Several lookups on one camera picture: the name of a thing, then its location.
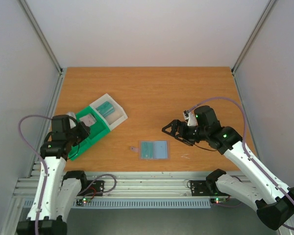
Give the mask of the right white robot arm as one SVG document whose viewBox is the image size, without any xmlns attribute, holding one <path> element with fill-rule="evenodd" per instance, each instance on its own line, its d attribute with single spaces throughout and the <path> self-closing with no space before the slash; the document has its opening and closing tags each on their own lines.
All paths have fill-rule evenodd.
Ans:
<svg viewBox="0 0 294 235">
<path fill-rule="evenodd" d="M 294 215 L 294 187 L 278 179 L 252 153 L 243 137 L 232 127 L 222 126 L 215 111 L 207 105 L 184 111 L 184 121 L 174 119 L 162 132 L 193 146 L 205 141 L 234 163 L 253 184 L 237 181 L 221 169 L 206 177 L 207 190 L 231 195 L 252 208 L 268 228 L 278 230 Z"/>
</svg>

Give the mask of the blue card holder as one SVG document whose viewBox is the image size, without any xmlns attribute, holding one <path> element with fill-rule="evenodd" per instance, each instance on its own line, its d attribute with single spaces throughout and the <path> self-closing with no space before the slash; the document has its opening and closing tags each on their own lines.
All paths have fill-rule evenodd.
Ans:
<svg viewBox="0 0 294 235">
<path fill-rule="evenodd" d="M 168 160 L 169 159 L 168 141 L 152 141 L 152 142 L 154 143 L 153 159 L 146 159 L 146 160 Z"/>
</svg>

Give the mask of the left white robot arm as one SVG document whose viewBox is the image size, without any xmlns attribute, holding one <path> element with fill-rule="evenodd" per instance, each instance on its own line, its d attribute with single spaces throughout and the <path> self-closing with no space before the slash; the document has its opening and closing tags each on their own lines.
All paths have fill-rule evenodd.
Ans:
<svg viewBox="0 0 294 235">
<path fill-rule="evenodd" d="M 90 128 L 70 115 L 50 118 L 40 151 L 40 177 L 32 207 L 26 220 L 18 223 L 19 235 L 65 235 L 67 218 L 77 195 L 85 194 L 89 183 L 84 171 L 63 174 L 72 147 L 79 145 L 90 134 Z"/>
</svg>

